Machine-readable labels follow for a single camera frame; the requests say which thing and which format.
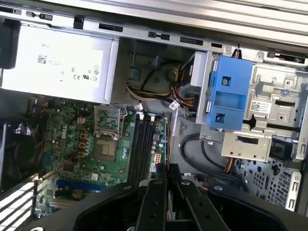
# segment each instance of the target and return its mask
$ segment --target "ram slot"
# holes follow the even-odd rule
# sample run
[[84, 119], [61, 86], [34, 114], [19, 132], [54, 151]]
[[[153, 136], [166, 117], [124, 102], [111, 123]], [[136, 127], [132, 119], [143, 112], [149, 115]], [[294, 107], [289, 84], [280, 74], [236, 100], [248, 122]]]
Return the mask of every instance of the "ram slot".
[[138, 144], [139, 144], [139, 136], [141, 133], [141, 120], [140, 116], [136, 116], [135, 120], [135, 129], [133, 135], [133, 142], [130, 151], [130, 159], [129, 159], [129, 169], [128, 169], [128, 178], [127, 182], [131, 185], [135, 185], [136, 178], [134, 178], [135, 169], [138, 168]]
[[153, 143], [154, 124], [151, 121], [147, 121], [147, 124], [148, 128], [146, 130], [146, 138], [141, 156], [141, 167], [138, 181], [144, 180], [149, 172], [149, 155]]
[[142, 157], [143, 157], [143, 150], [144, 150], [145, 143], [146, 143], [146, 132], [147, 132], [148, 126], [149, 124], [145, 116], [144, 120], [141, 122], [141, 132], [138, 137], [137, 167], [135, 168], [135, 171], [134, 171], [134, 180], [136, 183], [135, 185], [138, 185], [140, 182], [140, 172], [141, 172], [141, 166], [143, 162]]

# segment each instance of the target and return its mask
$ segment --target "screw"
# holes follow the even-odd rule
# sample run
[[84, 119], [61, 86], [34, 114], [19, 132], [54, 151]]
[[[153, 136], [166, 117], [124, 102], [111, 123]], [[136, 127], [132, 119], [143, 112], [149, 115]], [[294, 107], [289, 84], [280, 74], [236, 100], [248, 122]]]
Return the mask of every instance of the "screw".
[[218, 190], [218, 191], [223, 190], [223, 188], [222, 188], [221, 186], [219, 186], [219, 185], [216, 185], [216, 186], [214, 187], [214, 189], [215, 189], [215, 190]]
[[44, 231], [44, 228], [42, 227], [36, 227], [34, 229], [31, 229], [30, 231]]
[[129, 189], [131, 189], [131, 185], [125, 186], [123, 189], [124, 190], [129, 190]]
[[226, 85], [228, 85], [228, 83], [229, 83], [229, 81], [226, 78], [222, 79], [222, 82], [221, 82], [222, 85], [226, 86]]
[[190, 185], [189, 180], [183, 180], [183, 181], [182, 181], [182, 185]]

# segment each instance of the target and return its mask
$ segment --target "cooling fan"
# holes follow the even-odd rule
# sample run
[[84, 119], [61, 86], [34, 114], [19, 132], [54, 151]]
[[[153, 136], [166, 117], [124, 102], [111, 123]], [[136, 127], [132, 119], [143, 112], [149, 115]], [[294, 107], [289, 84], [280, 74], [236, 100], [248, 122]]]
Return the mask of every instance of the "cooling fan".
[[42, 147], [43, 132], [37, 122], [11, 124], [6, 134], [2, 190], [6, 191], [39, 171]]

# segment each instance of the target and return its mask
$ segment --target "blue drive bracket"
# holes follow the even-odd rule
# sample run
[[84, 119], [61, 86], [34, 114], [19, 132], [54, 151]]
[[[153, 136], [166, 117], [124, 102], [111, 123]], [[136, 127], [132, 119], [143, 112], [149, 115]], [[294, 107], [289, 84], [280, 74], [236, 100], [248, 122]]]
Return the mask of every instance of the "blue drive bracket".
[[244, 118], [253, 62], [226, 56], [218, 58], [217, 71], [211, 73], [211, 108], [205, 122], [215, 128], [240, 131]]

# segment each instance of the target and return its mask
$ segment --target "wire bundle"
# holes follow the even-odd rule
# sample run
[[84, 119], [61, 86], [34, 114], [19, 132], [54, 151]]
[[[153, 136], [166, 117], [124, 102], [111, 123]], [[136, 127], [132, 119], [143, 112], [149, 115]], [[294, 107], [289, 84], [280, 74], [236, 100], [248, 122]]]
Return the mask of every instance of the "wire bundle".
[[[170, 64], [170, 62], [163, 62], [160, 66]], [[174, 100], [176, 100], [182, 107], [193, 107], [193, 101], [194, 97], [181, 97], [179, 92], [179, 87], [181, 85], [182, 77], [180, 72], [180, 67], [182, 64], [180, 64], [177, 68], [176, 78], [175, 81], [169, 84], [169, 91], [165, 93], [156, 93], [148, 90], [144, 90], [144, 87], [146, 83], [149, 81], [151, 76], [155, 73], [155, 71], [159, 69], [152, 70], [148, 76], [146, 77], [145, 81], [143, 82], [140, 90], [133, 88], [129, 84], [126, 85], [126, 89], [129, 91], [129, 93], [136, 99], [140, 101], [151, 101], [151, 100], [164, 100], [168, 103], [172, 103]]]
[[[205, 174], [206, 176], [210, 176], [210, 177], [214, 178], [215, 180], [221, 181], [222, 183], [227, 183], [227, 184], [232, 185], [232, 186], [234, 186], [236, 188], [241, 188], [245, 192], [248, 192], [249, 189], [248, 189], [247, 185], [245, 184], [245, 182], [243, 182], [243, 179], [239, 175], [237, 175], [235, 173], [233, 173], [233, 174], [228, 174], [227, 173], [227, 171], [231, 172], [231, 166], [232, 166], [233, 160], [229, 160], [229, 162], [228, 162], [226, 167], [221, 166], [221, 165], [215, 163], [213, 160], [211, 160], [209, 158], [209, 156], [205, 152], [205, 150], [204, 150], [204, 141], [201, 142], [202, 154], [204, 155], [204, 157], [210, 163], [212, 163], [212, 164], [215, 163], [214, 165], [216, 167], [218, 167], [219, 169], [224, 170], [224, 171], [222, 171], [222, 172], [214, 172], [214, 171], [206, 170], [203, 167], [198, 166], [197, 164], [195, 164], [195, 163], [190, 161], [190, 159], [186, 156], [186, 153], [185, 153], [185, 145], [186, 145], [187, 142], [197, 141], [197, 140], [199, 140], [199, 134], [192, 134], [192, 135], [186, 136], [183, 139], [183, 141], [181, 142], [181, 144], [180, 144], [180, 154], [181, 154], [182, 158], [184, 159], [184, 161], [187, 164], [189, 164], [191, 167], [193, 167], [194, 169], [196, 169], [199, 172], [202, 172], [203, 174]], [[199, 176], [199, 177], [202, 177], [203, 178], [202, 182], [205, 182], [205, 176], [203, 176], [201, 174], [196, 174], [196, 175]]]
[[170, 83], [169, 84], [169, 90], [173, 96], [173, 98], [180, 104], [180, 105], [184, 105], [187, 107], [193, 107], [193, 100], [194, 97], [189, 97], [189, 98], [185, 98], [185, 97], [181, 97], [180, 93], [179, 93], [179, 88], [178, 86], [181, 85], [181, 82], [183, 81], [183, 75], [182, 72], [180, 71], [182, 64], [180, 64], [177, 68], [177, 72], [176, 72], [176, 77], [175, 77], [175, 81], [174, 83]]

